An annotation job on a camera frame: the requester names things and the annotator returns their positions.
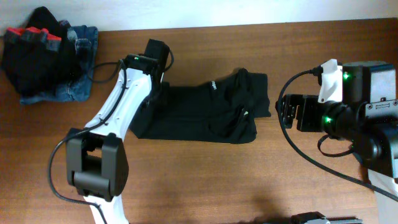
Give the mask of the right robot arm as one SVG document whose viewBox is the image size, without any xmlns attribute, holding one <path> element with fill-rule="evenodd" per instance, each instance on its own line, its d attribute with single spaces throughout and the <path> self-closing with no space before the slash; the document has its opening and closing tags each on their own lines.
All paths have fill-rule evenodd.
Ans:
<svg viewBox="0 0 398 224">
<path fill-rule="evenodd" d="M 287 83 L 312 74 L 318 95 L 287 94 L 285 84 L 275 103 L 281 130 L 290 146 L 305 160 L 339 178 L 372 190 L 380 223 L 397 223 L 397 97 L 396 70 L 391 63 L 339 63 L 330 59 L 294 75 Z M 310 158 L 291 140 L 287 130 L 297 122 L 301 132 L 318 132 L 326 139 L 349 141 L 347 151 L 368 171 L 369 183 L 342 174 Z"/>
</svg>

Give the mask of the black t-shirt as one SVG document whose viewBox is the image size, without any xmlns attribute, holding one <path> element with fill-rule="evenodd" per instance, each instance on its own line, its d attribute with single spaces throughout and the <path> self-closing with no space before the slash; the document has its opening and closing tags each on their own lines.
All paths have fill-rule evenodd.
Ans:
<svg viewBox="0 0 398 224">
<path fill-rule="evenodd" d="M 240 68 L 198 86 L 172 86 L 144 101 L 129 129 L 139 139 L 245 144 L 257 136 L 256 118 L 271 116 L 265 73 Z"/>
</svg>

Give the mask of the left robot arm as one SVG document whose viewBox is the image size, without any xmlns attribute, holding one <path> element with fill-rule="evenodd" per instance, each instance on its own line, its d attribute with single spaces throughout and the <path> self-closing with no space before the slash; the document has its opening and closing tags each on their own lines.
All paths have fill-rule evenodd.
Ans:
<svg viewBox="0 0 398 224">
<path fill-rule="evenodd" d="M 83 129 L 67 134 L 67 182 L 83 196 L 96 223 L 128 222 L 121 196 L 129 175 L 124 138 L 138 109 L 159 92 L 171 56 L 168 45 L 151 39 L 143 54 L 121 59 L 104 105 Z"/>
</svg>

